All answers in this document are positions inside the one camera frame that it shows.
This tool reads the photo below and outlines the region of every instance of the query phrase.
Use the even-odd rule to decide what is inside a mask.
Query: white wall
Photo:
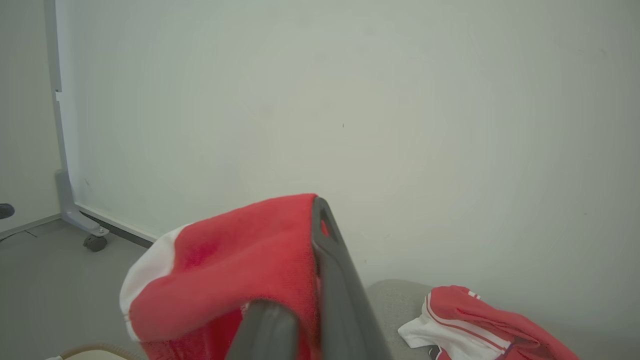
[[[0,233],[60,213],[61,168],[41,0],[0,3]]]
[[[638,3],[74,1],[66,16],[81,204],[160,235],[316,192],[366,284],[460,284],[640,338]]]

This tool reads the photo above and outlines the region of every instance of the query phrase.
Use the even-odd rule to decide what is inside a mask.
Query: red cloth
[[[497,335],[512,345],[500,356],[503,360],[578,360],[578,357],[551,334],[526,317],[493,308],[462,286],[440,286],[431,290],[430,311],[434,320],[455,327],[462,320]],[[479,337],[470,331],[463,330]]]
[[[179,231],[170,274],[144,286],[128,314],[149,359],[224,359],[242,320],[240,308],[254,299],[273,300],[296,313],[298,357],[319,358],[311,246],[315,197],[269,199]],[[131,271],[125,283],[130,277],[133,282]]]

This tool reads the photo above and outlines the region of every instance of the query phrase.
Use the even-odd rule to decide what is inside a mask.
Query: red stripe
[[[436,323],[439,323],[439,324],[440,324],[440,325],[442,325],[442,326],[454,327],[454,328],[456,328],[456,329],[458,329],[458,330],[462,330],[462,331],[464,331],[464,332],[467,332],[467,333],[469,333],[469,334],[471,334],[471,335],[473,335],[473,336],[475,336],[475,337],[477,337],[477,338],[481,338],[482,340],[485,340],[485,341],[486,341],[486,342],[488,342],[489,344],[493,345],[493,346],[494,346],[494,347],[496,347],[496,348],[501,349],[502,351],[507,350],[507,348],[504,348],[504,347],[502,347],[502,346],[500,346],[500,345],[498,345],[498,344],[494,343],[493,341],[491,341],[491,340],[489,340],[489,339],[485,338],[484,336],[482,336],[482,335],[478,335],[478,334],[474,333],[474,332],[473,332],[473,331],[471,331],[471,330],[467,330],[467,329],[465,329],[464,327],[455,326],[455,325],[449,325],[448,323],[442,323],[442,322],[439,322],[439,321],[436,319],[436,317],[435,317],[435,316],[431,313],[431,311],[429,310],[429,306],[427,306],[427,312],[429,313],[429,315],[431,315],[431,318],[432,318],[432,319],[434,319],[434,321],[435,321]]]

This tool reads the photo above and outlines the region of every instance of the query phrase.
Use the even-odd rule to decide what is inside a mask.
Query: towel
[[[122,285],[129,336],[150,360],[222,360],[241,308],[268,299],[298,316],[298,359],[319,358],[315,197],[265,200],[160,237]]]
[[[398,333],[412,348],[429,346],[432,360],[578,360],[526,317],[495,309],[462,286],[432,289],[422,314]]]

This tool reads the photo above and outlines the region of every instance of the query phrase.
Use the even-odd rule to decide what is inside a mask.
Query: gray floor
[[[100,252],[55,220],[0,242],[0,359],[44,360],[90,343],[144,356],[124,328],[118,294],[145,249],[112,234]]]

